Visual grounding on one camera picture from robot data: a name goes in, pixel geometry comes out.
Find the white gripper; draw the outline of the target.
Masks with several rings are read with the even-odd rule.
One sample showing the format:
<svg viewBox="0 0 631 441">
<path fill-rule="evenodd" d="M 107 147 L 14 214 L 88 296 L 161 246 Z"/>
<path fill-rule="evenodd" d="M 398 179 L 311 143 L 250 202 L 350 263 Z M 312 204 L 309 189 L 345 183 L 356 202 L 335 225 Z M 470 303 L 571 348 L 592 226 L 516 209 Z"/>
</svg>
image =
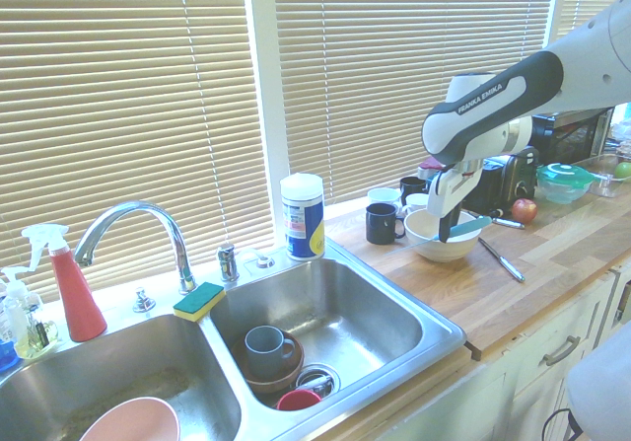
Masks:
<svg viewBox="0 0 631 441">
<path fill-rule="evenodd" d="M 482 175 L 481 163 L 457 163 L 445 167 L 434 177 L 427 210 L 440 217 L 439 241 L 445 243 L 456 226 L 462 201 L 477 187 Z"/>
</svg>

